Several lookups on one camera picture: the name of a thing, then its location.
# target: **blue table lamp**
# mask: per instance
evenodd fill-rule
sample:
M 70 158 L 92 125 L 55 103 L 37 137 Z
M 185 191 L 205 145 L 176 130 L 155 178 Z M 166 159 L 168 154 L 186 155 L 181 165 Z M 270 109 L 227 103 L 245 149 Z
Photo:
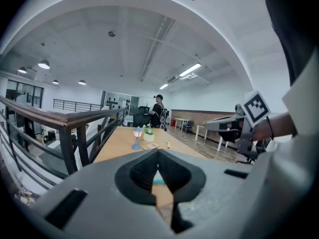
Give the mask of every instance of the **blue table lamp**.
M 142 136 L 143 130 L 141 128 L 137 127 L 135 129 L 133 129 L 133 133 L 134 133 L 134 136 L 136 137 L 136 141 L 135 141 L 135 144 L 132 146 L 132 149 L 138 150 L 141 148 L 138 144 L 138 140 L 139 140 L 139 137 Z

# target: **green plant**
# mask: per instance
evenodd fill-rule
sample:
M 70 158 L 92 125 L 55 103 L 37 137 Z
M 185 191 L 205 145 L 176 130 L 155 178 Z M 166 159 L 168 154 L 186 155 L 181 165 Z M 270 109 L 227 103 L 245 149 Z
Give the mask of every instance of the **green plant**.
M 148 124 L 147 126 L 144 125 L 143 128 L 144 128 L 144 133 L 145 134 L 149 134 L 149 135 L 155 134 L 153 132 L 153 129 L 151 128 L 151 124 Z

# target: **white arch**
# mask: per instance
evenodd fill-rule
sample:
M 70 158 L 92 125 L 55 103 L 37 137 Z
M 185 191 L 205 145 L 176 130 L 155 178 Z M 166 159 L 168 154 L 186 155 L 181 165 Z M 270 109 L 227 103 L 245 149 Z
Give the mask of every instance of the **white arch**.
M 28 32 L 66 12 L 91 6 L 116 5 L 147 9 L 192 28 L 216 47 L 236 70 L 247 91 L 253 89 L 249 62 L 230 27 L 206 0 L 27 0 L 0 41 L 2 57 Z

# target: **black cap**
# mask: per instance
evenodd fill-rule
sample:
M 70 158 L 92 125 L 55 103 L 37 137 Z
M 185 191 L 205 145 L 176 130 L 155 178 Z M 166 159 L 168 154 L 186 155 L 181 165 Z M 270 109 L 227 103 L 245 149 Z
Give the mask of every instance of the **black cap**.
M 156 97 L 163 100 L 163 96 L 162 95 L 157 95 Z

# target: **lamp base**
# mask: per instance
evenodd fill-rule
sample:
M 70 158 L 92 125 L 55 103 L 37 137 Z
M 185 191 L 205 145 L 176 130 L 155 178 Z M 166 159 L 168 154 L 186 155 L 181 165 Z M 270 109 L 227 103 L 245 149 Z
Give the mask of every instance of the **lamp base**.
M 134 144 L 133 146 L 132 146 L 132 149 L 134 149 L 134 150 L 138 150 L 138 149 L 140 149 L 141 147 L 138 145 L 138 144 Z

